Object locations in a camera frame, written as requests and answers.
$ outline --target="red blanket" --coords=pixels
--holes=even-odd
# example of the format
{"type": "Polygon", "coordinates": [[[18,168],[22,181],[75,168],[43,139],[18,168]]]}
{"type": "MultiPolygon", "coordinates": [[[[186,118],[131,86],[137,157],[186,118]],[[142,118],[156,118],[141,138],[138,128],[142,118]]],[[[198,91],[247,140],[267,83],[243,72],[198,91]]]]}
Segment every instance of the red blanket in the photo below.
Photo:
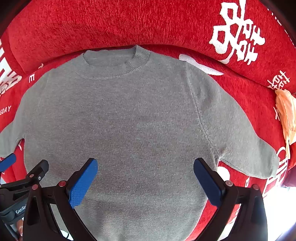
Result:
{"type": "MultiPolygon", "coordinates": [[[[73,52],[153,44],[143,47],[185,58],[210,74],[235,98],[257,135],[281,158],[276,178],[247,177],[220,162],[221,175],[239,186],[257,183],[266,196],[286,174],[285,141],[271,88],[296,92],[296,50],[277,19],[257,0],[125,4],[115,0],[45,0],[40,4],[33,0],[10,24],[1,41],[0,131],[13,120],[24,92],[43,73],[79,54],[73,52]]],[[[24,141],[16,148],[16,164],[3,175],[6,181],[26,174],[23,150],[24,141]]],[[[296,158],[292,151],[291,160],[296,158]]],[[[197,237],[214,211],[207,203],[188,240],[197,237]]]]}

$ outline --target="ribbed neckband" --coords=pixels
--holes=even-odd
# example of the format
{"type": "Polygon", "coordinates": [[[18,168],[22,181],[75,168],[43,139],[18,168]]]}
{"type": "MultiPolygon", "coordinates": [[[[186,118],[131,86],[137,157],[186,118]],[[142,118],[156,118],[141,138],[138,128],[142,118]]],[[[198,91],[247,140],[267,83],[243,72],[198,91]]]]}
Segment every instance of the ribbed neckband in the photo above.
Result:
{"type": "Polygon", "coordinates": [[[77,74],[85,79],[92,80],[104,80],[119,78],[123,75],[131,73],[132,71],[144,66],[149,58],[150,51],[136,45],[130,49],[122,50],[106,50],[106,51],[91,51],[88,50],[85,53],[79,55],[77,58],[71,61],[74,70],[77,74]],[[122,55],[131,56],[131,59],[125,61],[122,64],[115,66],[105,66],[104,59],[114,58],[122,55]],[[97,66],[92,66],[87,63],[87,59],[97,59],[97,66]]]}

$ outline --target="peach cloth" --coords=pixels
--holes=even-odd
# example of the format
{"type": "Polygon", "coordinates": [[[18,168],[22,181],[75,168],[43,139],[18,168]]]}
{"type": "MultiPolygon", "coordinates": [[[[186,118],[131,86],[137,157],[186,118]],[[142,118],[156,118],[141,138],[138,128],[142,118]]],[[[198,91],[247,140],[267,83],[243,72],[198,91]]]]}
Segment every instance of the peach cloth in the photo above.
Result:
{"type": "Polygon", "coordinates": [[[283,134],[286,140],[286,158],[290,159],[290,148],[296,142],[296,98],[288,90],[275,90],[283,134]]]}

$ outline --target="blue gripper pad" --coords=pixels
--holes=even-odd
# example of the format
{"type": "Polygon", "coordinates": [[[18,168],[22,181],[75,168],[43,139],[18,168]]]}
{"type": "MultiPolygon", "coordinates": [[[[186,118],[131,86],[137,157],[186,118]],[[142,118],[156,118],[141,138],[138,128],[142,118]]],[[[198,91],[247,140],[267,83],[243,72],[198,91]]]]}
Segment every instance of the blue gripper pad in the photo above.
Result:
{"type": "Polygon", "coordinates": [[[14,153],[11,153],[3,161],[0,162],[0,172],[5,172],[12,164],[16,162],[17,158],[14,153]]]}
{"type": "Polygon", "coordinates": [[[201,163],[199,159],[196,159],[193,164],[193,171],[198,181],[200,182],[205,194],[207,195],[210,203],[216,207],[221,206],[222,190],[216,184],[212,178],[210,172],[214,172],[201,163]]]}
{"type": "Polygon", "coordinates": [[[98,162],[93,159],[76,184],[70,190],[69,203],[72,208],[79,206],[98,172],[98,162]]]}

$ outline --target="sweater sleeve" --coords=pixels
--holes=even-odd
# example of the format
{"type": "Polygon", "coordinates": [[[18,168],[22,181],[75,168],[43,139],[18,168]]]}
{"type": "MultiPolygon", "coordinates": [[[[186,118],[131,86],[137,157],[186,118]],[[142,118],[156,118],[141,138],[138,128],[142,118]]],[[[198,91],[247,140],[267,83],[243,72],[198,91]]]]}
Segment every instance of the sweater sleeve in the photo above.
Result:
{"type": "Polygon", "coordinates": [[[48,73],[44,74],[23,95],[13,121],[0,132],[0,156],[7,157],[25,138],[26,130],[38,106],[38,99],[45,88],[48,73]]]}
{"type": "Polygon", "coordinates": [[[276,175],[279,158],[257,136],[239,104],[209,75],[187,64],[187,77],[200,124],[219,159],[248,176],[276,175]]]}

